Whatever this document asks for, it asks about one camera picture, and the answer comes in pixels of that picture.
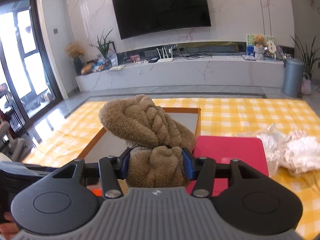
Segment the wall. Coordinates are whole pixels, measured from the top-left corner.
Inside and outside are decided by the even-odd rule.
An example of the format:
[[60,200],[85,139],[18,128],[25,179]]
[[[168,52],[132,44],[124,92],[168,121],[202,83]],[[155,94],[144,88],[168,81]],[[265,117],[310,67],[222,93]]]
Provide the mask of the wall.
[[[320,47],[320,11],[313,9],[307,0],[292,0],[295,33],[302,44],[307,43],[308,48],[316,35],[315,48]],[[320,69],[316,62],[312,69],[312,79],[320,79]]]
[[65,54],[65,46],[74,40],[66,0],[42,0],[44,19],[53,57],[67,93],[77,88],[76,72],[71,59]]
[[156,45],[192,41],[245,41],[247,33],[273,34],[276,43],[294,46],[290,0],[208,0],[211,27],[190,28],[120,39],[112,0],[67,0],[68,13],[76,40],[85,45],[85,59],[98,52],[89,47],[103,30],[113,28],[110,39],[117,52]]

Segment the hand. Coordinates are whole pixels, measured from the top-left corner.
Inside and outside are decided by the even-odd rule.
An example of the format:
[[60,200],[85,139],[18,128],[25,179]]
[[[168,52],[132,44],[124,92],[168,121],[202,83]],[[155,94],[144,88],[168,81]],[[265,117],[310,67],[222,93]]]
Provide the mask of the hand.
[[19,233],[19,230],[10,212],[5,212],[3,217],[9,222],[0,224],[0,233],[6,240],[10,240]]

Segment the white marble tv cabinet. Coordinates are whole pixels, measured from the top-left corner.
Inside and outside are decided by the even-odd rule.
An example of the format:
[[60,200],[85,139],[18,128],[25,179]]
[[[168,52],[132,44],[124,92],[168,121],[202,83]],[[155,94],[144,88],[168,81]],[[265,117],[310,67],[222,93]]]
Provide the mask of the white marble tv cabinet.
[[233,85],[281,88],[284,66],[280,61],[246,61],[241,56],[213,56],[195,60],[127,64],[118,71],[76,77],[81,92],[171,85]]

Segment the cable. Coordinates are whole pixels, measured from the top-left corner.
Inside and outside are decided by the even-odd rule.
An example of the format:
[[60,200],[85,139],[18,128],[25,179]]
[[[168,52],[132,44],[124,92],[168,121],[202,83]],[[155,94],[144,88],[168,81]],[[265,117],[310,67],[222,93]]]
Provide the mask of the cable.
[[182,52],[180,52],[181,53],[181,55],[185,58],[185,59],[189,59],[189,60],[193,60],[193,59],[197,59],[197,58],[202,58],[202,57],[212,57],[212,54],[210,53],[210,52],[205,52],[205,53],[189,53],[188,51],[187,51],[187,53],[189,54],[189,55],[187,55],[187,56],[184,56],[183,54],[182,54]]

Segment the white marble wall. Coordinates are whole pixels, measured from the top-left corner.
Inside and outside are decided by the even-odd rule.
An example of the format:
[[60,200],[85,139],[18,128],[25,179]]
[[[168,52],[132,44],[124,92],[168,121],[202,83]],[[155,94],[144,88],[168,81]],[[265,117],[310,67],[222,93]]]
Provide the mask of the white marble wall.
[[[316,6],[312,8],[309,0],[292,0],[294,30],[301,43],[307,43],[308,49],[311,48],[315,35],[316,40],[314,48],[320,47],[320,12],[316,9],[318,6],[317,1]],[[320,68],[318,67],[318,61],[313,65],[312,79],[320,80]]]
[[113,28],[110,39],[117,52],[193,41],[245,41],[247,33],[273,34],[280,45],[293,46],[291,0],[208,0],[211,27],[190,28],[120,39],[112,0],[67,0],[76,40],[84,44],[85,59],[98,53],[88,44]]

